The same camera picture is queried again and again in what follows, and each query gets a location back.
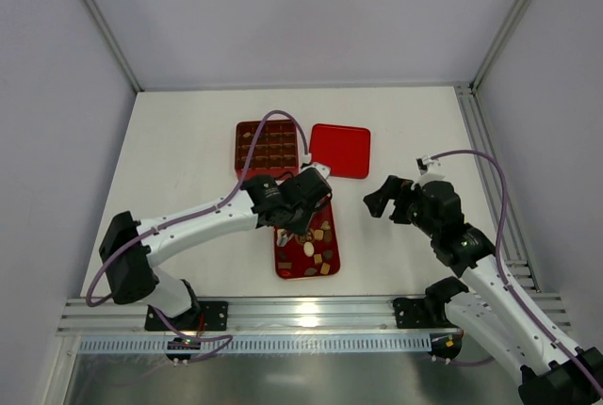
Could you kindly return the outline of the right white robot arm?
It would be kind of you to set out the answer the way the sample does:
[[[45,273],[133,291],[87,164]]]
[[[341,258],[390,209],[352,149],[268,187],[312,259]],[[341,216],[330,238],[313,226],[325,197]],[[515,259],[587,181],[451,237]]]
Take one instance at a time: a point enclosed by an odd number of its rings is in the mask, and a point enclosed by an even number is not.
[[[413,225],[431,241],[452,276],[425,291],[432,316],[475,339],[510,375],[525,404],[595,404],[602,398],[602,354],[582,348],[537,306],[495,256],[495,246],[466,222],[452,184],[420,186],[388,176],[363,199],[374,218]]]

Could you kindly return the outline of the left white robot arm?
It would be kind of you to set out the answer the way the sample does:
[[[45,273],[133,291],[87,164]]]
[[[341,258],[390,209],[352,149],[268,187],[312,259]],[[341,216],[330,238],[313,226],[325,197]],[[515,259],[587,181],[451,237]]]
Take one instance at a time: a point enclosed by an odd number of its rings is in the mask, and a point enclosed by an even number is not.
[[[332,198],[330,174],[314,163],[282,182],[256,175],[231,194],[180,213],[136,220],[122,212],[102,239],[102,266],[93,280],[106,278],[116,304],[144,302],[168,318],[182,316],[197,309],[197,300],[186,281],[161,269],[164,262],[215,238],[264,227],[304,235]]]

